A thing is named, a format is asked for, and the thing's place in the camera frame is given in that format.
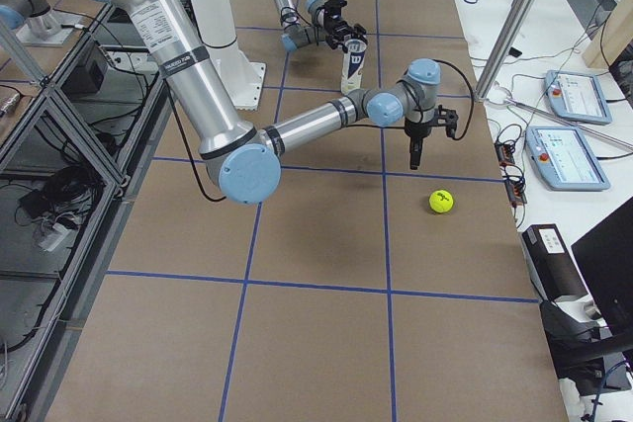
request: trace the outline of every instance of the white can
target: white can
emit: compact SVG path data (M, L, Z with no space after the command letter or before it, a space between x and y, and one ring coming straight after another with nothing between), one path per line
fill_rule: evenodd
M340 92L348 94L360 88L365 64L367 44L362 40L352 39L345 42L347 52L343 56L343 71L340 77Z

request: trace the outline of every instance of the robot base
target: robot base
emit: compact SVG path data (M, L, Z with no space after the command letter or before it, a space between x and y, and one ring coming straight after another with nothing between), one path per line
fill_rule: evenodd
M208 50L235 108L256 111L264 87L266 64L248 61L236 44L222 51Z
M56 19L63 25L75 25L81 21L80 15L74 14L64 14L63 12L54 12ZM18 32L16 32L16 37L24 46L62 46L68 37L75 32L74 29L64 29L57 32L54 35L51 35L46 40L43 40L39 37L36 37L27 24L23 25Z

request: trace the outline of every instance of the white tabletop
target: white tabletop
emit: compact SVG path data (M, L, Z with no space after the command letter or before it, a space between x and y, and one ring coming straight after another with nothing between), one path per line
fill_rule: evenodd
M465 38L472 58L487 58L490 55L501 26L510 10L512 0L477 0L469 4L464 0L455 0ZM544 79L532 79L513 75L520 73L536 77L544 77L548 70L565 70L575 72L604 73L604 70L591 70L585 66L581 52L589 44L584 38L585 28L580 24L567 0L535 0L525 22L523 23L513 47L522 52L520 58L553 56L534 60L520 60L509 57L499 74L497 82L500 86L511 89L512 97L522 103L550 112L548 101L542 98L545 89ZM479 77L483 71L484 61L473 59L475 73ZM610 74L599 76L599 82L607 99L622 98L622 93ZM633 110L626 101L609 104L613 122L607 126L591 126L608 135L633 142ZM486 102L488 118L497 121L502 127L517 123L525 128L525 122L510 112L506 107ZM555 126L546 118L535 116L513 108L513 111L525 118L533 126ZM491 134L497 137L498 127L491 123ZM513 127L502 136L502 139L516 138L518 129ZM613 156L626 153L628 150L606 144L586 135L589 146L597 156ZM517 143L515 160L525 172L527 206L517 211L517 221L521 222L519 231L531 224L556 223L568 246L582 237L592 227L608 216L612 211L633 196L631 170L633 157L612 161L602 161L602 166L610 189L603 192L555 192L548 189L538 173L530 164L527 153L523 152L523 140ZM582 305L568 304L565 308L572 316L583 318ZM597 421L612 419L633 419L633 392L606 394L601 397L604 406L597 412ZM572 407L571 399L566 403ZM584 398L586 407L590 407L590 397Z

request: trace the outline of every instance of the cardboard floor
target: cardboard floor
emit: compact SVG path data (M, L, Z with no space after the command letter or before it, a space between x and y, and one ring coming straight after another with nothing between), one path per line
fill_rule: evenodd
M363 87L419 57L474 81L453 0L348 1L369 32ZM340 51L287 55L273 0L231 4L240 48L268 68L246 119L340 96ZM461 131L468 90L444 66L440 101ZM567 419L481 105L463 141L436 130L414 172L391 129L282 162L264 204L212 205L170 121L48 422ZM428 206L437 189L448 214Z

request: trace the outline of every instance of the yellow tennis ball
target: yellow tennis ball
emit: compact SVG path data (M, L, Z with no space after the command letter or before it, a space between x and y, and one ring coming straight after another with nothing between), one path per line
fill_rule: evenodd
M432 210L442 213L451 211L454 202L453 196L446 190L436 190L431 194L428 203Z

